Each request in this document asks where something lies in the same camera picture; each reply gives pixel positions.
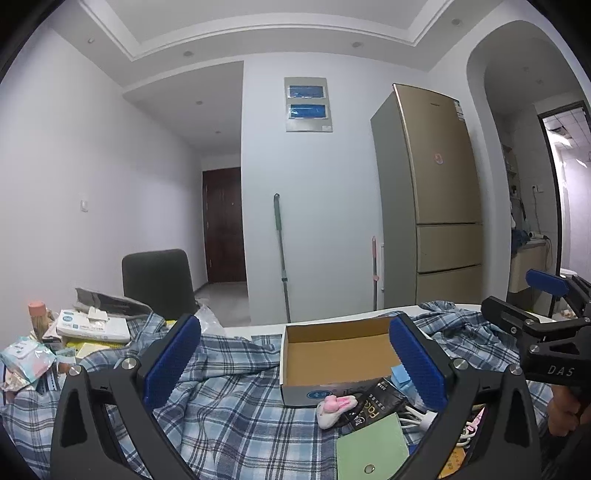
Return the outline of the person's right hand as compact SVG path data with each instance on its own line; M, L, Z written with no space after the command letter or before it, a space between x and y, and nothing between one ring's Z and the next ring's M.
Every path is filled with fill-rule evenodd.
M579 401L565 386L552 385L552 399L548 404L548 429L553 436L564 437L579 426Z

